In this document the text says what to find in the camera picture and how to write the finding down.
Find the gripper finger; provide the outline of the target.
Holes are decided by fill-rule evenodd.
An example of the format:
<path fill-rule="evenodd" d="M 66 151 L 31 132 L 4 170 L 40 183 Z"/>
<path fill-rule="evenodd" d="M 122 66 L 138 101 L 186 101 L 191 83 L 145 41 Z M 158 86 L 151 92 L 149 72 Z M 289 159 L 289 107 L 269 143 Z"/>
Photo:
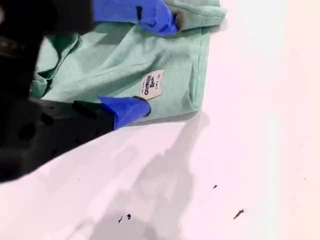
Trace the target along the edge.
<path fill-rule="evenodd" d="M 96 22 L 132 23 L 161 37 L 180 32 L 186 22 L 183 11 L 171 11 L 163 0 L 94 0 Z"/>
<path fill-rule="evenodd" d="M 0 181 L 19 179 L 82 144 L 151 113 L 143 98 L 100 103 L 0 98 Z"/>

